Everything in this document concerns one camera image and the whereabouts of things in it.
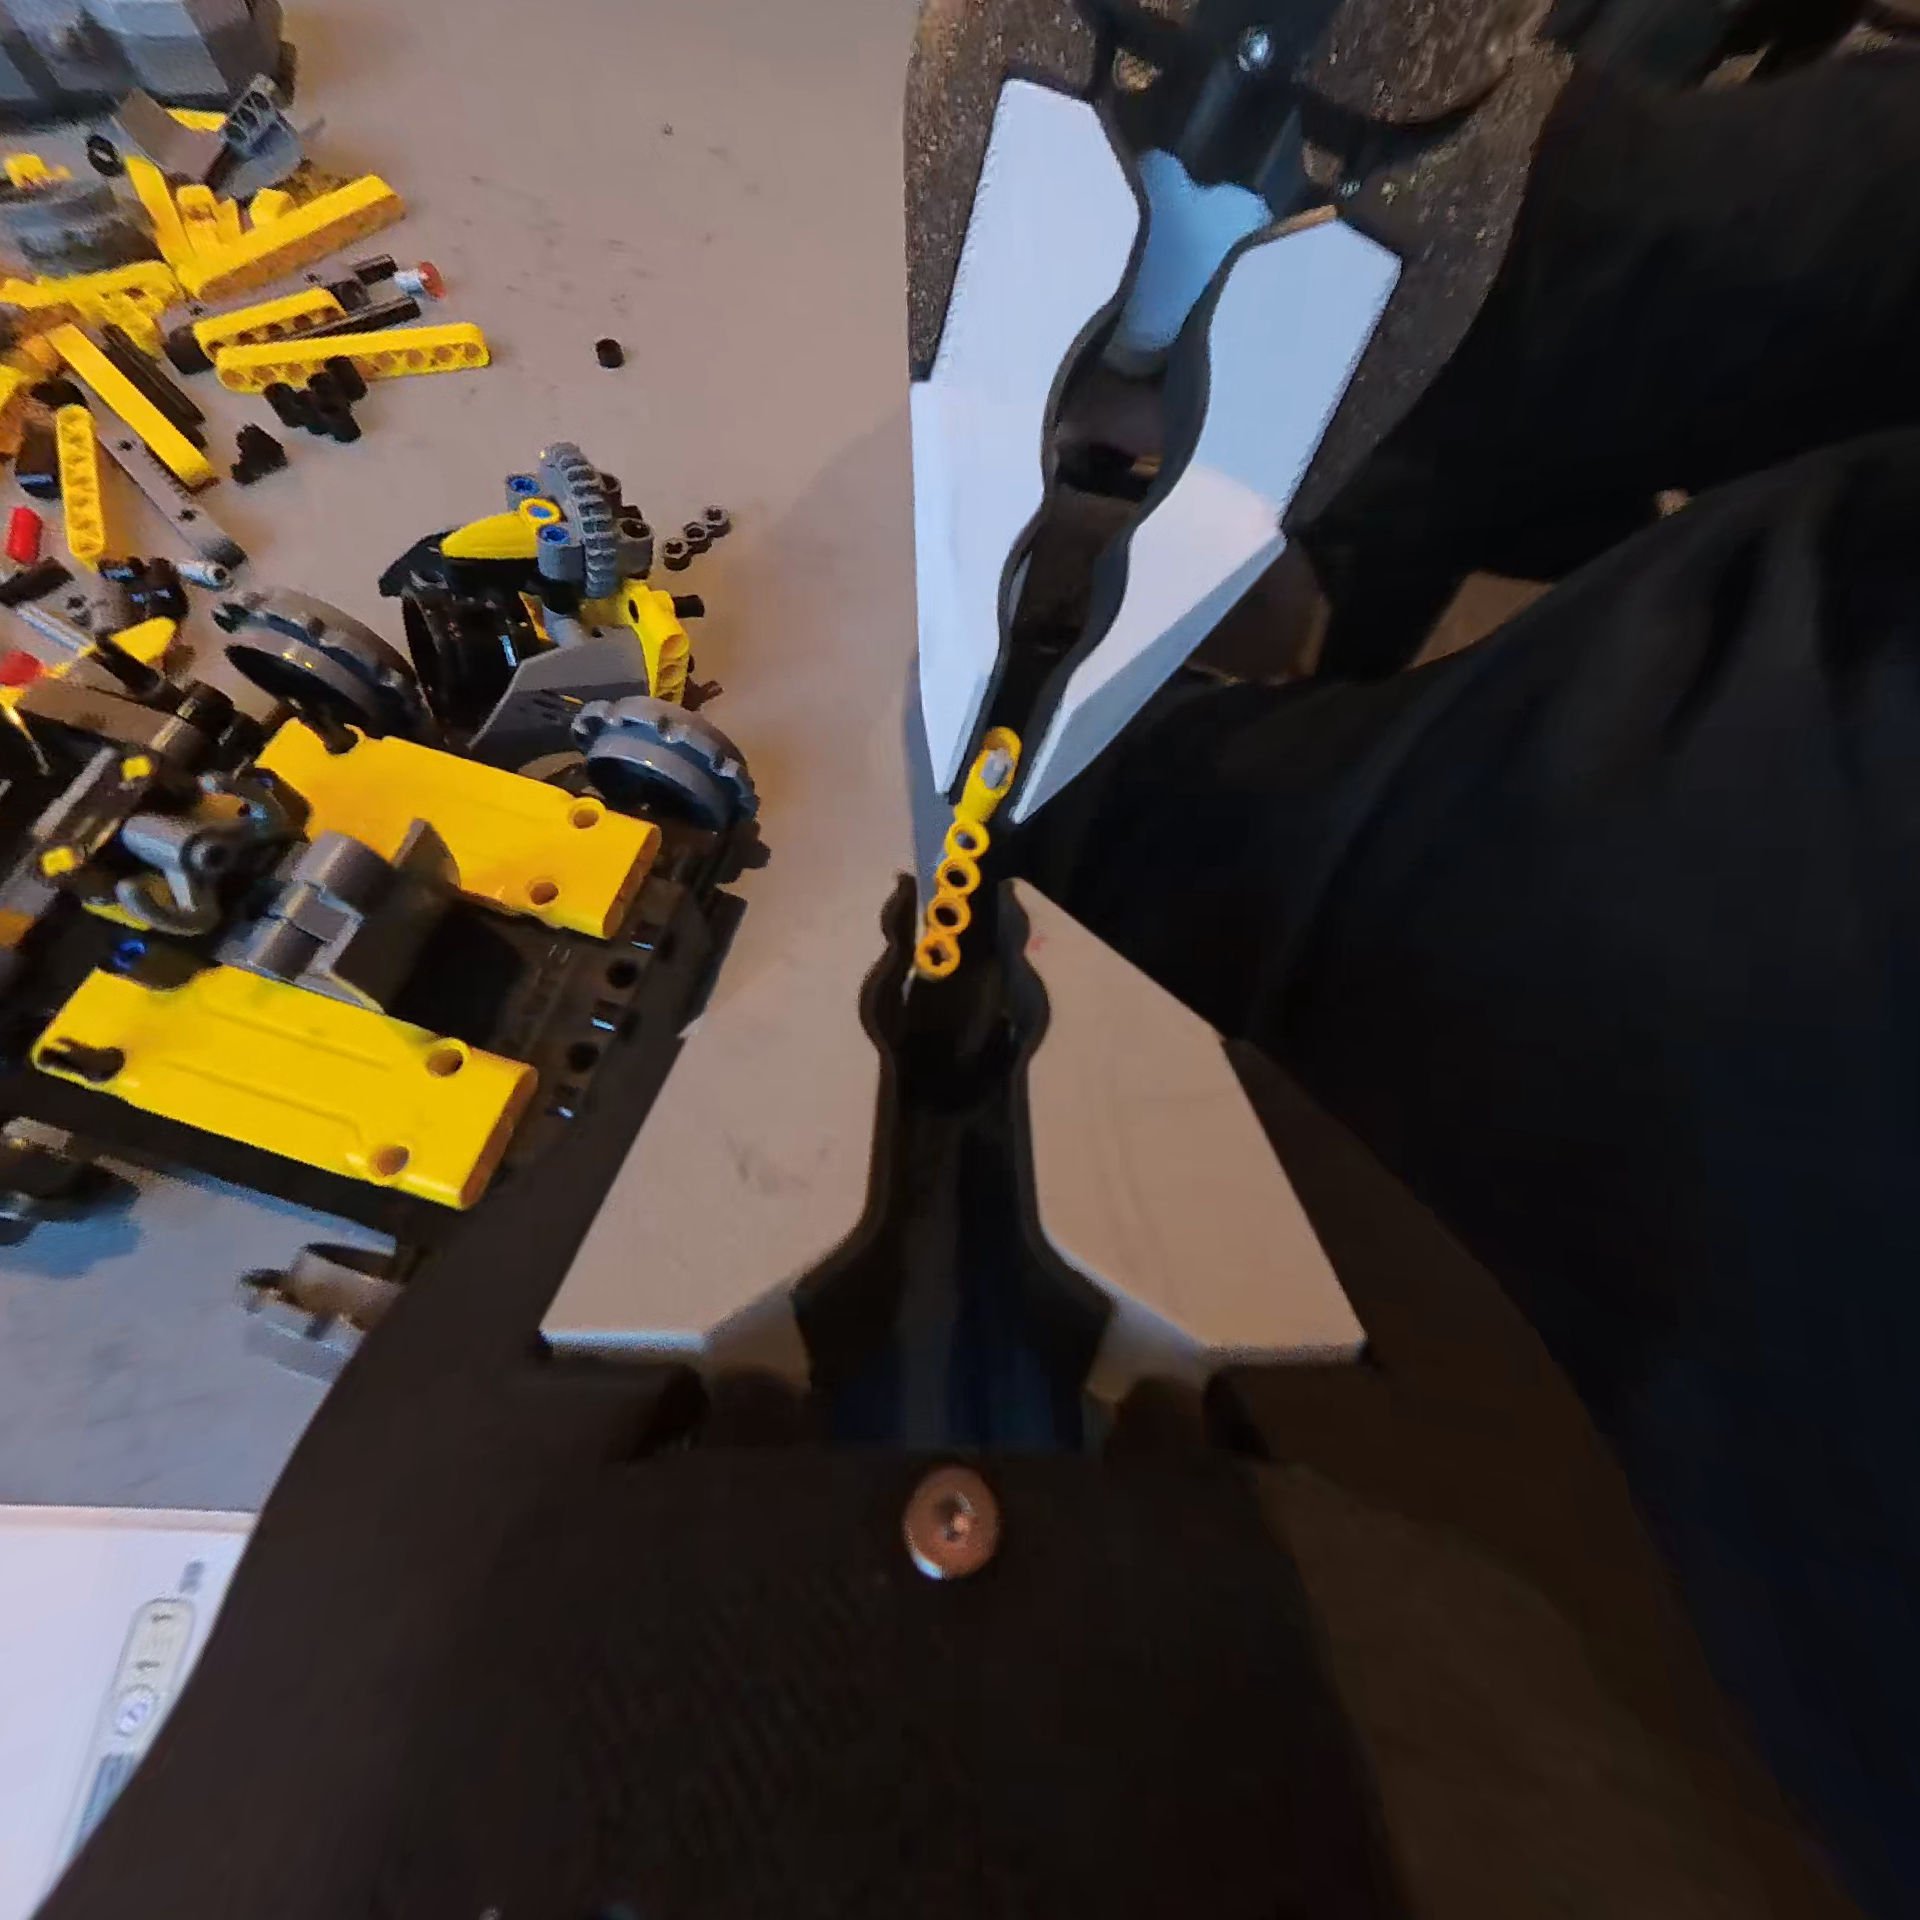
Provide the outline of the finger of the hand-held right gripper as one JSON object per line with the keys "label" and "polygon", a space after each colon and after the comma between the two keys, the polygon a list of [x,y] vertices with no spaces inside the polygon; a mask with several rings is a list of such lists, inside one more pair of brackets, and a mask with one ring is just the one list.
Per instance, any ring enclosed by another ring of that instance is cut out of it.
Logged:
{"label": "finger of the hand-held right gripper", "polygon": [[942,340],[908,397],[919,708],[940,791],[964,773],[1002,671],[1066,379],[1118,316],[1142,223],[1100,110],[1004,83]]}
{"label": "finger of the hand-held right gripper", "polygon": [[1060,797],[1277,563],[1398,279],[1402,256],[1351,223],[1297,223],[1233,254],[1183,364],[1202,376],[1196,429],[1095,590],[1091,644],[1023,751],[1015,823]]}

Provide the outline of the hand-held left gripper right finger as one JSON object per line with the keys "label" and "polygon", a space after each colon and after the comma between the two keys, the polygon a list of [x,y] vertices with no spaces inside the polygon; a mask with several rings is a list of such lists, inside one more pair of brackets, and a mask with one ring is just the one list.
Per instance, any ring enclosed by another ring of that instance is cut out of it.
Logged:
{"label": "hand-held left gripper right finger", "polygon": [[1351,1364],[1365,1327],[1220,1036],[1023,880],[1041,1237],[1105,1305],[1095,1368]]}

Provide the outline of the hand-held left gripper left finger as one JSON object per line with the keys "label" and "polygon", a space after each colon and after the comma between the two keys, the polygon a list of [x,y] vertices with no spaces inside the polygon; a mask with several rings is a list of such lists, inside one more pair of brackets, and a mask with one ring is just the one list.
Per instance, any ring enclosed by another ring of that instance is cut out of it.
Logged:
{"label": "hand-held left gripper left finger", "polygon": [[798,1285],[868,1206],[879,1046],[862,1015],[919,907],[903,873],[743,919],[572,1268],[549,1348],[804,1373]]}

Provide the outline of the yellow thin toy beam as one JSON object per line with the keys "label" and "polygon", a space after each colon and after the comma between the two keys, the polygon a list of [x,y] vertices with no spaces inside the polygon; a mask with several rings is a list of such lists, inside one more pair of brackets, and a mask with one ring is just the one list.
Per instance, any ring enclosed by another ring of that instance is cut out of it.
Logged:
{"label": "yellow thin toy beam", "polygon": [[[991,750],[1006,750],[1013,758],[1013,773],[1002,789],[987,789],[973,774],[979,757]],[[991,849],[991,819],[1017,781],[1020,758],[1020,734],[1007,727],[989,729],[967,769],[959,800],[950,805],[950,819],[921,907],[914,947],[914,976],[919,980],[948,980],[962,966],[964,932],[972,925],[973,899]]]}

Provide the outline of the person's right forearm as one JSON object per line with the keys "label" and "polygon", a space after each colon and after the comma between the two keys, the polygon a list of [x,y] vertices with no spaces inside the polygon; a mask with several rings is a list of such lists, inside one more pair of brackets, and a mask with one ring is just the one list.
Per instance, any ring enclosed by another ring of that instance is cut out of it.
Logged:
{"label": "person's right forearm", "polygon": [[1703,503],[1916,449],[1916,4],[1732,86],[1575,78],[1502,264],[1429,390],[1303,523],[1321,681],[1379,681],[1473,575],[1562,584]]}

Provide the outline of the person's dark clothing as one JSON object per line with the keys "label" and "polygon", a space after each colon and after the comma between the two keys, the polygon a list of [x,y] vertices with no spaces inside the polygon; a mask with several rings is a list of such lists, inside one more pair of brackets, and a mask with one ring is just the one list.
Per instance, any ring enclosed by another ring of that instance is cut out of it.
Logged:
{"label": "person's dark clothing", "polygon": [[1158,697],[1017,870],[1507,1289],[1870,1916],[1918,1883],[1918,446],[1377,683]]}

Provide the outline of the yellow toy vehicle model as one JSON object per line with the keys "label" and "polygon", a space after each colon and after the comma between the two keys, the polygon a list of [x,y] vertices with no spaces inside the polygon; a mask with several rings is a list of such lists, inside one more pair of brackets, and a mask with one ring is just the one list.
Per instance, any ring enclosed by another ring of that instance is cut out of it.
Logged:
{"label": "yellow toy vehicle model", "polygon": [[300,592],[98,630],[5,678],[5,1241],[102,1158],[388,1237],[247,1280],[348,1353],[460,1217],[591,1222],[705,1013],[756,797],[697,708],[511,702],[477,740]]}

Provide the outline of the toy wheel gear subassembly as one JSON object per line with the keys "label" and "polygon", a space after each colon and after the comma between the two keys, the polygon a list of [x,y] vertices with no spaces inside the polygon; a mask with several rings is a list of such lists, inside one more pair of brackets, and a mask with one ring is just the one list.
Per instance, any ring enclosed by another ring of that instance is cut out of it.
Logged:
{"label": "toy wheel gear subassembly", "polygon": [[697,708],[690,623],[705,598],[655,563],[655,527],[577,440],[511,471],[503,508],[410,544],[377,590],[399,607],[430,711],[477,740],[511,702],[652,697]]}

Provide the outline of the pile of loose toy pieces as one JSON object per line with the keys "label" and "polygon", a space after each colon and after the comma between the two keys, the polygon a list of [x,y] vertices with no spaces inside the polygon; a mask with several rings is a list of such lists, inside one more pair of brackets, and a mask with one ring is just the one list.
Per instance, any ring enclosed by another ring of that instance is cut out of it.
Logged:
{"label": "pile of loose toy pieces", "polygon": [[268,78],[5,140],[5,681],[236,592],[367,587],[418,479],[383,432],[493,369],[396,175],[330,168]]}

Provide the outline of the instruction booklet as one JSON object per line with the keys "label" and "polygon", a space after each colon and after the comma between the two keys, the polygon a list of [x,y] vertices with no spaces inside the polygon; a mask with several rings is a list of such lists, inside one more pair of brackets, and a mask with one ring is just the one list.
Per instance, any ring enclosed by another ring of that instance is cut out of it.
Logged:
{"label": "instruction booklet", "polygon": [[243,1511],[2,1509],[2,1916],[31,1916],[151,1751],[222,1611]]}

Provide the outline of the grey toy battery box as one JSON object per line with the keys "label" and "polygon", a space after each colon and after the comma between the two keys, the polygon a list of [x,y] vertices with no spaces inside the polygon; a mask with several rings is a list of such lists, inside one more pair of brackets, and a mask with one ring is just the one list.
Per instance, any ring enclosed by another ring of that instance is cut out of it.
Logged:
{"label": "grey toy battery box", "polygon": [[36,117],[141,88],[212,107],[282,71],[282,1],[5,1],[2,107]]}

